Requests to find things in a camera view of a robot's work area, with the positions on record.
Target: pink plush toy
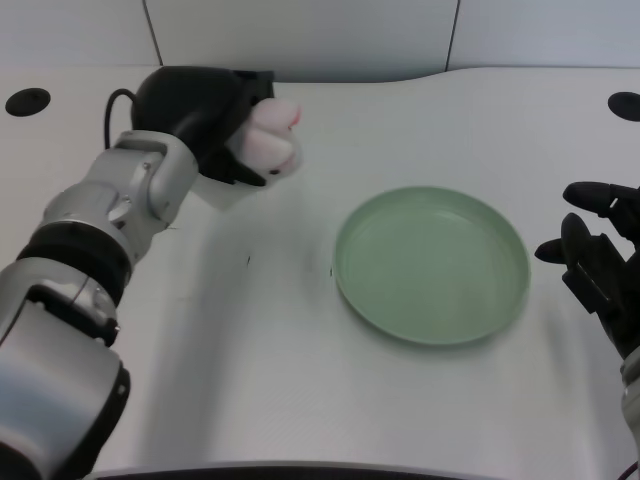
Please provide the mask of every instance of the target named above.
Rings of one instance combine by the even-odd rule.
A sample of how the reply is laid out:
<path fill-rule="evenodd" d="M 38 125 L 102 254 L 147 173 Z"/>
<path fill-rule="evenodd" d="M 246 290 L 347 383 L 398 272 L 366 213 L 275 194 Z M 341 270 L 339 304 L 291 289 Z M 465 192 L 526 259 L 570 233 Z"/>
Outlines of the pink plush toy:
<path fill-rule="evenodd" d="M 291 173 L 300 163 L 300 149 L 292 132 L 300 114 L 300 105 L 291 100 L 267 98 L 253 108 L 227 147 L 238 161 L 267 180 Z"/>

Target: white wall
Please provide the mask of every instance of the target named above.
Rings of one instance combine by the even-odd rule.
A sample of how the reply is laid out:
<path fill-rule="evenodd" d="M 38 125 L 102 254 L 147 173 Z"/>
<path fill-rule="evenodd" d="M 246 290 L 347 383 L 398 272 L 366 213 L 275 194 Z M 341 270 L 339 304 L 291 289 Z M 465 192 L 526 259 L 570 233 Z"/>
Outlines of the white wall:
<path fill-rule="evenodd" d="M 640 67 L 640 0 L 461 0 L 450 69 Z"/>
<path fill-rule="evenodd" d="M 157 65 L 141 0 L 0 0 L 0 65 Z"/>
<path fill-rule="evenodd" d="M 445 69 L 457 0 L 148 0 L 165 65 L 381 81 Z"/>
<path fill-rule="evenodd" d="M 640 68 L 640 0 L 460 0 L 455 32 L 458 0 L 147 6 L 165 64 L 274 69 L 280 80 L 397 80 L 447 60 Z M 143 0 L 0 0 L 0 66 L 158 64 Z"/>

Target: black circular hole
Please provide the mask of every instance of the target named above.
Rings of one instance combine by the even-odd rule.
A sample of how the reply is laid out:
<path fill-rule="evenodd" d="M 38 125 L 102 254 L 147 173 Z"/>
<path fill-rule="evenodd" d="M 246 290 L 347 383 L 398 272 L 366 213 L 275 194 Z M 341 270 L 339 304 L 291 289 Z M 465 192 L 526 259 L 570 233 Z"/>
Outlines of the black circular hole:
<path fill-rule="evenodd" d="M 618 92 L 609 97 L 609 109 L 624 120 L 640 122 L 640 95 Z"/>
<path fill-rule="evenodd" d="M 27 88 L 9 97 L 4 108 L 14 117 L 28 117 L 40 113 L 51 102 L 51 95 L 42 88 Z"/>

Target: white table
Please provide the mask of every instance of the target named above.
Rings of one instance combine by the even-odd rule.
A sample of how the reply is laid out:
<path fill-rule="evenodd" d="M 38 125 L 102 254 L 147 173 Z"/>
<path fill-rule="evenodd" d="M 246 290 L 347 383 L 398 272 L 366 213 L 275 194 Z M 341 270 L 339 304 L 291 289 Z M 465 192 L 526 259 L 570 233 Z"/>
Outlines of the white table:
<path fill-rule="evenodd" d="M 0 71 L 0 98 L 31 86 L 52 95 L 36 116 L 0 113 L 0 263 L 100 151 L 108 94 L 152 70 Z M 562 268 L 532 258 L 522 318 L 459 348 L 412 346 L 369 327 L 330 268 L 345 215 L 406 185 L 488 202 L 533 252 L 558 236 L 568 183 L 640 184 L 640 124 L 609 111 L 617 91 L 640 91 L 640 71 L 277 84 L 303 105 L 304 168 L 259 192 L 201 178 L 175 230 L 154 240 L 119 309 L 115 349 L 133 391 L 97 469 L 330 460 L 461 477 L 616 478 L 635 460 L 621 361 Z M 114 132 L 129 126 L 124 104 Z"/>

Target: green plate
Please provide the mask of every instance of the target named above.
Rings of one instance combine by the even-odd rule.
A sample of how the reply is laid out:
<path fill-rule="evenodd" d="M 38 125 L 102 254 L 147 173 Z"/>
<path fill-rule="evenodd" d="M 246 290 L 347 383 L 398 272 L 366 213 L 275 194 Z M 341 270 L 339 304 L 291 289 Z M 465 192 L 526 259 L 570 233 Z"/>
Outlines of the green plate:
<path fill-rule="evenodd" d="M 411 187 L 360 206 L 336 242 L 334 272 L 365 319 L 405 340 L 450 345 L 518 317 L 529 259 L 511 224 L 452 190 Z"/>

